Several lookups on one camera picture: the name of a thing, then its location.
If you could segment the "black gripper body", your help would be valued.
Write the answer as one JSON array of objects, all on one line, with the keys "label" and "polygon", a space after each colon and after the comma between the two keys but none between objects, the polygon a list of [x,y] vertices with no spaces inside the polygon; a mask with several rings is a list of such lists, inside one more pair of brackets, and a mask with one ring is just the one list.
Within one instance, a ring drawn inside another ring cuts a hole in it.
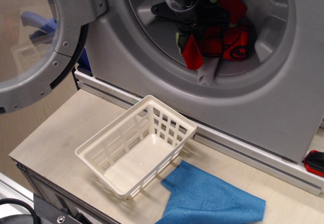
[{"label": "black gripper body", "polygon": [[196,28],[228,27],[230,12],[220,7],[218,2],[197,0],[182,5],[176,0],[166,0],[153,5],[151,12],[156,19],[165,22],[174,22],[182,30],[191,31]]}]

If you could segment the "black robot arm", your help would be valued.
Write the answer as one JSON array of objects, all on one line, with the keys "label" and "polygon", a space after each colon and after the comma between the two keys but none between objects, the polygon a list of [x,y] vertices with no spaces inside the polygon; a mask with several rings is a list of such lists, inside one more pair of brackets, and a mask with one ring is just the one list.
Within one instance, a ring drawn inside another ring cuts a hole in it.
[{"label": "black robot arm", "polygon": [[151,12],[160,21],[176,23],[184,34],[230,24],[230,12],[220,6],[220,0],[165,0],[153,5]]}]

